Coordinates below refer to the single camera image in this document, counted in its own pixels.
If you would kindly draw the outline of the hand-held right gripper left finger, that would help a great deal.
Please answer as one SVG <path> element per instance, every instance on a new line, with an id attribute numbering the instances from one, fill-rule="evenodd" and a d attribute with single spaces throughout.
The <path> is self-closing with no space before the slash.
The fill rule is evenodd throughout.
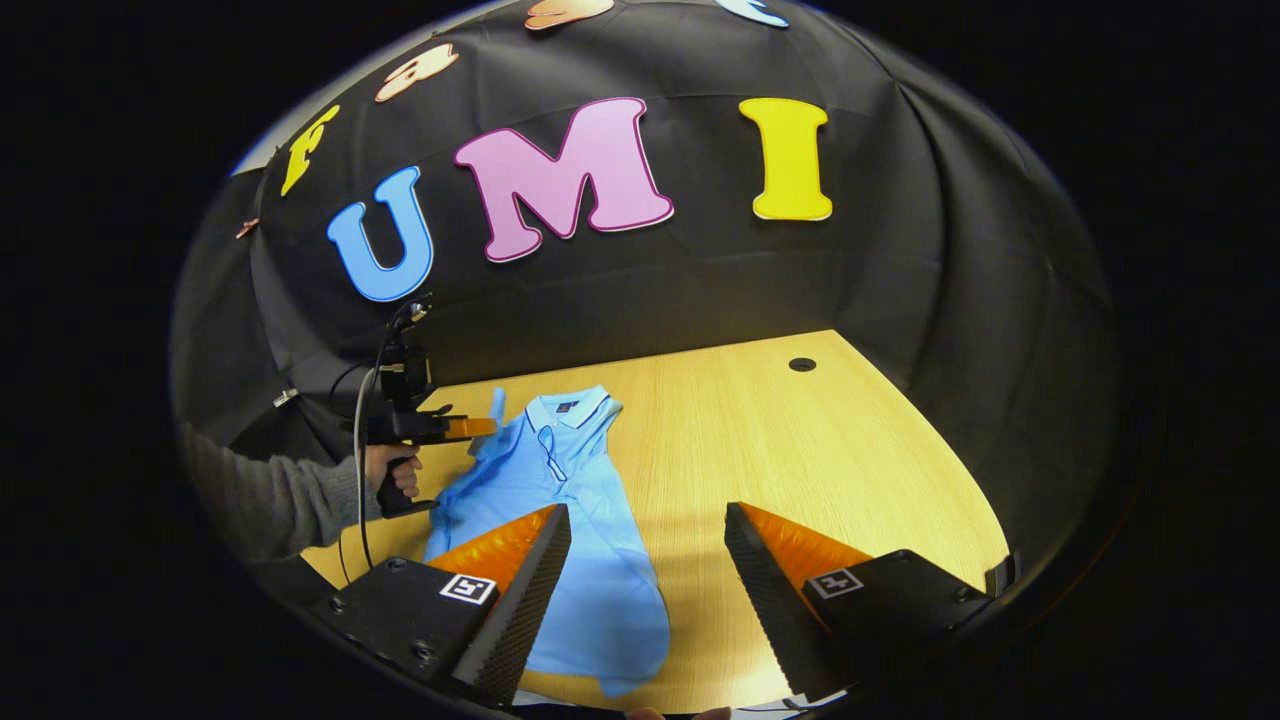
<path id="1" fill-rule="evenodd" d="M 416 689 L 509 708 L 570 551 L 553 503 L 430 562 L 392 557 L 325 600 L 325 628 Z"/>

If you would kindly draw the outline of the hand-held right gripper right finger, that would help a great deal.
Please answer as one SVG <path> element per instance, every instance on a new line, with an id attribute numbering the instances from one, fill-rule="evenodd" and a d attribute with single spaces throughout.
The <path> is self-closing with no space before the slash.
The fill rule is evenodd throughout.
<path id="1" fill-rule="evenodd" d="M 877 689 L 940 659 L 992 598 L 911 550 L 870 556 L 745 502 L 724 546 L 795 694 Z"/>

